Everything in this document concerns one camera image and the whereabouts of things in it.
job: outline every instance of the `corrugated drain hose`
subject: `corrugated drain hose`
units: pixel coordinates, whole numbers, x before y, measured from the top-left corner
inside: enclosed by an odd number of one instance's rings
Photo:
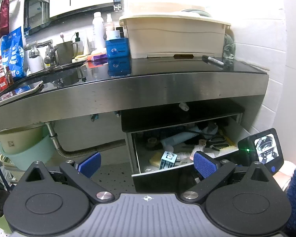
[[[51,122],[47,122],[46,125],[48,128],[49,134],[50,134],[50,138],[54,143],[56,152],[60,156],[67,158],[67,159],[83,157],[83,156],[86,156],[92,152],[101,152],[101,151],[110,150],[110,149],[113,149],[116,147],[126,145],[125,139],[122,139],[122,140],[111,141],[108,143],[100,144],[100,145],[93,146],[93,147],[86,148],[86,149],[75,150],[75,151],[66,151],[60,145],[60,143],[58,141],[57,133],[54,131],[54,128],[52,127]]]

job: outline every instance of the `mug handle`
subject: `mug handle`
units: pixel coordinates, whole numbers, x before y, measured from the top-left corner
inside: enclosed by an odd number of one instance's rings
[[[72,59],[74,59],[77,55],[78,55],[78,51],[79,51],[79,45],[76,42],[73,42],[71,45],[73,47],[73,45],[76,45],[76,52],[73,53],[73,57]]]

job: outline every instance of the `drawer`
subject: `drawer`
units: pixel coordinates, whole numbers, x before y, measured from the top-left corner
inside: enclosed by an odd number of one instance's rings
[[[250,134],[240,126],[234,119],[234,117],[222,117],[219,119],[211,119],[215,122],[219,128],[223,131],[224,136],[229,138],[235,145],[241,139],[250,136]],[[208,121],[198,122],[202,125],[206,125]],[[180,127],[190,128],[194,124],[184,124]],[[163,130],[172,131],[173,127],[164,128]],[[167,169],[159,170],[158,167],[153,166],[150,159],[157,153],[163,154],[164,150],[162,145],[158,150],[151,150],[147,148],[147,136],[153,136],[158,134],[158,130],[153,129],[148,131],[126,133],[127,146],[129,150],[131,166],[133,170],[133,182],[137,192],[174,192],[179,193],[184,191],[195,184],[195,179],[198,178],[198,172],[194,169],[193,163],[174,166]],[[174,146],[174,153],[179,152],[192,152],[194,144],[179,143]],[[214,158],[220,161],[226,159],[234,151],[237,151],[237,147],[234,149],[222,149],[214,153]]]

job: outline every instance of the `gray ribbed panel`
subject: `gray ribbed panel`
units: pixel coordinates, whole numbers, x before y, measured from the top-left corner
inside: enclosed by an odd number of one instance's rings
[[[149,201],[143,199],[146,194],[121,194],[113,203],[97,205],[82,225],[60,237],[233,236],[215,227],[197,205],[182,203],[174,194],[148,195]]]

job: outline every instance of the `white phone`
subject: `white phone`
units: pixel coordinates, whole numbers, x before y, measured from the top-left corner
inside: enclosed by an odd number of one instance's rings
[[[43,86],[43,84],[44,82],[40,81],[33,84],[33,88],[31,88],[30,86],[24,86],[3,95],[2,97],[0,97],[0,106],[37,92]]]

